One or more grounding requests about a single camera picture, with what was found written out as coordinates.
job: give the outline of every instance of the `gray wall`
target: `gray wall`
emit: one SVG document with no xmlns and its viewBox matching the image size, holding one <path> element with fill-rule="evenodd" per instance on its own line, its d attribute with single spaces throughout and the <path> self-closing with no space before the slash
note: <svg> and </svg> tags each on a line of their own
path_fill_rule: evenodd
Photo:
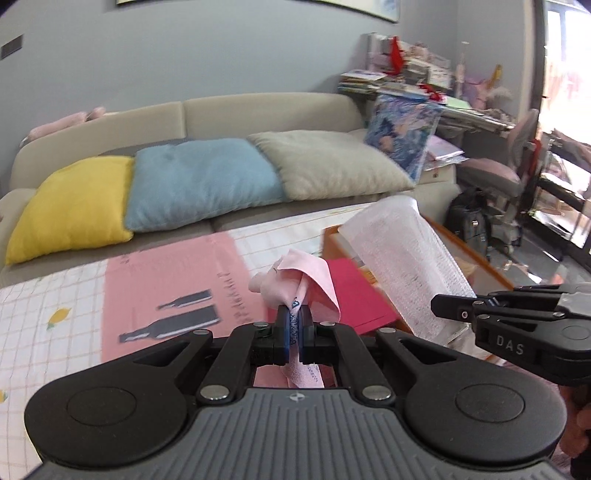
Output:
<svg viewBox="0 0 591 480">
<path fill-rule="evenodd" d="M 468 76 L 490 78 L 495 65 L 503 65 L 501 84 L 514 98 L 500 106 L 515 116 L 519 115 L 522 100 L 529 105 L 531 91 L 533 25 L 531 30 L 526 27 L 525 14 L 525 5 L 530 3 L 531 0 L 458 0 L 457 3 L 456 58 L 460 59 L 462 41 L 467 41 L 470 42 L 466 49 Z M 529 82 L 525 82 L 524 88 L 524 76 L 528 75 Z"/>
<path fill-rule="evenodd" d="M 402 0 L 398 25 L 298 0 L 18 0 L 0 18 L 0 190 L 18 144 L 39 124 L 104 105 L 110 111 L 245 92 L 335 91 L 363 67 L 376 31 L 456 52 L 457 0 Z"/>
</svg>

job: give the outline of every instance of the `sofa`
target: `sofa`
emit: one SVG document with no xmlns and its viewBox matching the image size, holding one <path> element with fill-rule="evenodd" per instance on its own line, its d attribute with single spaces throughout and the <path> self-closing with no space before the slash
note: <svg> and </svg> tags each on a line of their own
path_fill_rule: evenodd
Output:
<svg viewBox="0 0 591 480">
<path fill-rule="evenodd" d="M 117 112 L 57 132 L 24 146 L 12 167 L 9 192 L 0 199 L 0 287 L 56 271 L 129 254 L 213 232 L 279 218 L 378 200 L 379 196 L 288 202 L 254 207 L 203 220 L 173 231 L 140 233 L 123 244 L 45 255 L 4 265 L 9 238 L 36 189 L 51 173 L 87 157 L 120 149 L 134 154 L 166 141 L 246 138 L 263 131 L 326 130 L 363 135 L 364 121 L 355 103 L 328 93 L 257 93 L 171 102 Z M 403 194 L 417 199 L 421 213 L 442 222 L 457 196 L 454 166 L 424 172 L 416 187 Z"/>
</svg>

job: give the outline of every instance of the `blue pillow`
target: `blue pillow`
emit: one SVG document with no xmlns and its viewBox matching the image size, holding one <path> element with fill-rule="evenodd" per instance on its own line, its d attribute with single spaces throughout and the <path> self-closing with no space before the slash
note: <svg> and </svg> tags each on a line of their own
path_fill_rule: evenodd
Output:
<svg viewBox="0 0 591 480">
<path fill-rule="evenodd" d="M 423 172 L 427 140 L 435 133 L 439 104 L 395 95 L 379 95 L 365 143 L 381 150 L 416 183 Z"/>
<path fill-rule="evenodd" d="M 162 145 L 136 156 L 125 227 L 133 232 L 172 230 L 284 201 L 275 168 L 246 140 Z"/>
</svg>

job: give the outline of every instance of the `wall outlet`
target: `wall outlet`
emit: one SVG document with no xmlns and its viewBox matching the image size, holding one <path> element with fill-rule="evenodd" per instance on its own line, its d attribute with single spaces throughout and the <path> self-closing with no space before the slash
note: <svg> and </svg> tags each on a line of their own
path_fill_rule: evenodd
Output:
<svg viewBox="0 0 591 480">
<path fill-rule="evenodd" d="M 20 50 L 22 48 L 22 38 L 23 35 L 3 45 L 2 50 L 0 50 L 0 60 L 4 60 L 9 55 L 15 53 L 17 50 Z"/>
</svg>

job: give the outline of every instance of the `pink napkin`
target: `pink napkin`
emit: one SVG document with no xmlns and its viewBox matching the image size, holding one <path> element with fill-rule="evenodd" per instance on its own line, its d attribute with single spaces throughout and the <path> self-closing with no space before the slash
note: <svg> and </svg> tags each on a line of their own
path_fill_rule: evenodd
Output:
<svg viewBox="0 0 591 480">
<path fill-rule="evenodd" d="M 339 304 L 326 261 L 290 250 L 266 274 L 255 275 L 248 288 L 261 293 L 269 308 L 285 305 L 290 309 L 290 362 L 280 369 L 283 378 L 278 377 L 277 367 L 260 368 L 255 385 L 282 387 L 286 378 L 290 388 L 324 388 L 318 365 L 303 365 L 298 360 L 297 313 L 307 304 L 315 322 L 339 321 Z"/>
</svg>

